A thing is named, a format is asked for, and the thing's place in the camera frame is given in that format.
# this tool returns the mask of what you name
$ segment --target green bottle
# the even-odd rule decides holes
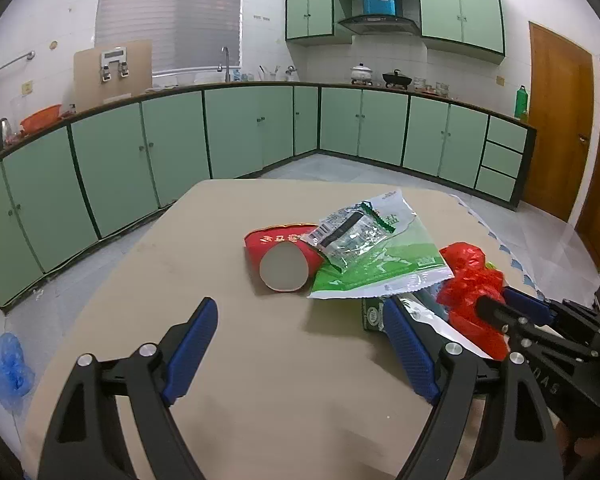
[[[520,90],[516,93],[516,111],[513,113],[513,116],[516,118],[520,118],[522,113],[526,111],[526,104],[529,101],[529,95],[526,93],[526,89],[524,86],[520,87]]]

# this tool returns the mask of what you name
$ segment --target wall outlet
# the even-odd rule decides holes
[[[27,81],[22,84],[22,95],[29,95],[33,92],[33,81]]]

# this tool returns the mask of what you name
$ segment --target blue gripper pad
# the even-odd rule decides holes
[[[200,313],[167,364],[167,383],[162,397],[170,406],[186,395],[218,327],[216,302],[209,299],[199,308]]]
[[[435,404],[440,397],[440,390],[436,384],[435,364],[418,335],[405,319],[404,313],[400,311],[402,308],[392,299],[384,300],[382,308],[384,331],[398,354],[402,368],[407,372],[413,390],[423,396],[429,404]]]
[[[515,308],[521,314],[528,317],[533,324],[538,326],[548,325],[554,322],[554,314],[552,314],[549,305],[544,301],[526,295],[515,288],[506,286],[502,290],[502,297],[505,303],[511,308]]]

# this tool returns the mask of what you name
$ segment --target beige tabletop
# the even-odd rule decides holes
[[[126,357],[160,341],[210,296],[218,330],[189,393],[171,408],[208,480],[394,478],[430,406],[408,385],[386,335],[362,330],[360,300],[273,293],[251,272],[243,243],[257,228],[315,222],[391,189],[291,180],[194,186],[113,270],[49,363],[26,421],[27,473],[35,478],[46,427],[80,354]],[[510,285],[534,294],[457,199],[407,187],[402,193],[439,248],[475,244]],[[153,479],[128,399],[118,405],[136,474]],[[470,424],[478,424],[474,418]],[[461,447],[452,476],[462,476],[469,454]]]

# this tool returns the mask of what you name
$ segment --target towel rack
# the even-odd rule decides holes
[[[3,68],[8,67],[10,64],[15,63],[18,60],[21,60],[23,57],[26,57],[27,61],[31,61],[34,57],[36,57],[36,51],[35,50],[31,50],[30,52],[27,52],[26,54],[22,54],[22,56],[17,57],[13,61],[10,61],[7,64],[2,65],[0,67],[0,70],[2,70]]]

